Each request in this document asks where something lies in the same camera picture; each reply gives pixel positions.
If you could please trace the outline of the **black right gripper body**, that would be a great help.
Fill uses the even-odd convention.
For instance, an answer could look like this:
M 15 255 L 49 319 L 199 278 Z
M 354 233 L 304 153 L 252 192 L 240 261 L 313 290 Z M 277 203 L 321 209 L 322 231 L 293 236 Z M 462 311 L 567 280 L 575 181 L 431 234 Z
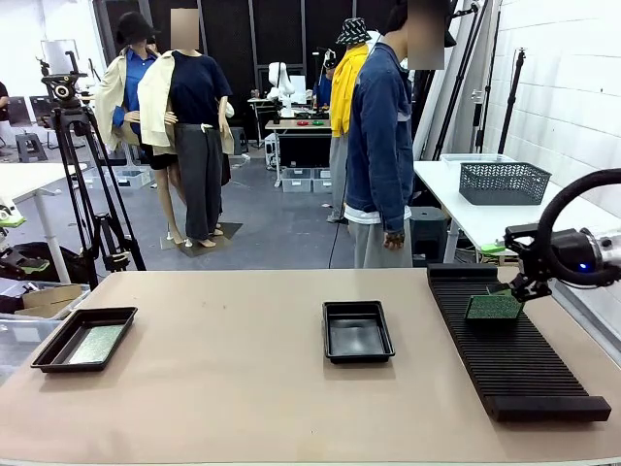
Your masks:
M 598 242 L 587 228 L 553 232 L 551 249 L 561 264 L 553 274 L 565 282 L 594 282 L 604 267 Z

